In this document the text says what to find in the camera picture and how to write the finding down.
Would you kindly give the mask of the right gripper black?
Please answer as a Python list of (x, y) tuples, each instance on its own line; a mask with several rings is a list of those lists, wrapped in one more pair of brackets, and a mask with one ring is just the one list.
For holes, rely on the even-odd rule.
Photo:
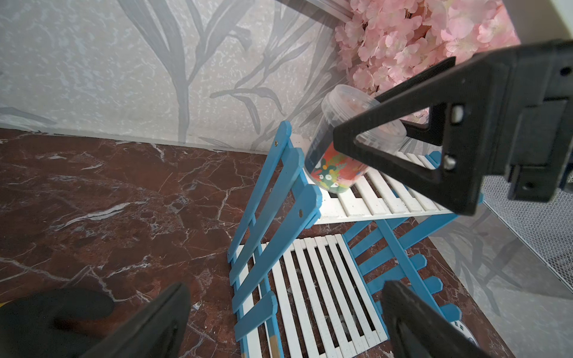
[[(458, 215), (476, 212), (486, 175), (510, 183), (514, 201), (548, 202), (572, 152), (572, 42), (552, 40), (447, 58), (376, 98), (334, 129), (334, 147)], [(441, 151), (427, 169), (364, 143), (391, 122), (406, 154)]]

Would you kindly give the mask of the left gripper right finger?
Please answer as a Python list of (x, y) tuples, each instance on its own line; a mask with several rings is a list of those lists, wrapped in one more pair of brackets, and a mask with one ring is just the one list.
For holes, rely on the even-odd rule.
[(403, 283), (382, 289), (381, 305), (395, 357), (487, 357)]

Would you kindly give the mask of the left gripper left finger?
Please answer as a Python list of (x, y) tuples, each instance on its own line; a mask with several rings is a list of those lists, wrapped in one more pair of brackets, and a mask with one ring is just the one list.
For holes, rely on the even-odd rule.
[(190, 314), (190, 291), (174, 283), (84, 357), (177, 357)]

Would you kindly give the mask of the green label seed container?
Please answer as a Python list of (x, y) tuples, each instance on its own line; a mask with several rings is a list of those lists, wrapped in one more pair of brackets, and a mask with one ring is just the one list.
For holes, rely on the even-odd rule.
[(454, 326), (468, 341), (477, 347), (479, 346), (475, 336), (461, 320), (453, 321), (451, 325)]

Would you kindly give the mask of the blue white two-tier shelf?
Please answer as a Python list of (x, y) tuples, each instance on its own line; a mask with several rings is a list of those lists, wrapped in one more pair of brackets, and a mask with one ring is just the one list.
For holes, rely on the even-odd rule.
[(243, 357), (355, 357), (388, 338), (380, 294), (403, 280), (450, 323), (438, 277), (410, 248), (455, 215), (378, 172), (357, 192), (332, 196), (312, 184), (282, 122), (228, 249), (235, 337)]

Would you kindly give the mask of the pink artificial blossom tree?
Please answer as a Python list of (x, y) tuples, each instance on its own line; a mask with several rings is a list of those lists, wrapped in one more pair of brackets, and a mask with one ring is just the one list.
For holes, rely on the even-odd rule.
[(367, 109), (372, 98), (452, 58), (519, 44), (502, 1), (350, 1), (335, 29), (342, 102)]

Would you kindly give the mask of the black work glove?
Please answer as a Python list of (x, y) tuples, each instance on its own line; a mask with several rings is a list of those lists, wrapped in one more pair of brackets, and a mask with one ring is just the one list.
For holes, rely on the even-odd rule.
[(82, 288), (53, 289), (7, 302), (1, 305), (1, 356), (80, 357), (101, 340), (61, 325), (104, 319), (113, 309), (108, 295)]

